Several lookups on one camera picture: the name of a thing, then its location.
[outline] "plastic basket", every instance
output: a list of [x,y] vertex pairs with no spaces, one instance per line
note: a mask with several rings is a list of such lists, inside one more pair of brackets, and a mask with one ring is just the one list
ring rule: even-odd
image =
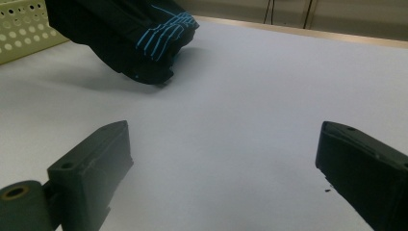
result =
[[65,41],[49,26],[43,0],[0,0],[0,64]]

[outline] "white tabletop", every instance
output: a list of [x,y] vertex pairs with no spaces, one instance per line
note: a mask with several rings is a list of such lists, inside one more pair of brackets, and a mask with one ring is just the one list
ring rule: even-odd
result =
[[200,24],[164,88],[72,42],[1,65],[0,187],[126,119],[136,165],[101,231],[371,230],[315,168],[319,130],[408,153],[408,50]]

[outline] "black cloth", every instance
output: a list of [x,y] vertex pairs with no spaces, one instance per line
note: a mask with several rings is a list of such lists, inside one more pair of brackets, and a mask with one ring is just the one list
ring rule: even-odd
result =
[[110,68],[157,85],[197,22],[172,0],[45,0],[50,26],[88,45]]

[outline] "green plastic basket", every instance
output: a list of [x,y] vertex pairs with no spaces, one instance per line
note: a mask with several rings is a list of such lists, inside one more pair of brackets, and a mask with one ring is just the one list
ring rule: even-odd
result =
[[50,27],[43,0],[0,0],[0,64],[65,41]]

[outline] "white table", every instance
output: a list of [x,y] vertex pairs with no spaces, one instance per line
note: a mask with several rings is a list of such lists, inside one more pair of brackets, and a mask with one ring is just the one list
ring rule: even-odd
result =
[[126,119],[136,165],[101,231],[371,230],[315,168],[319,130],[408,153],[408,50],[199,23],[164,88],[71,42],[1,65],[0,187]]

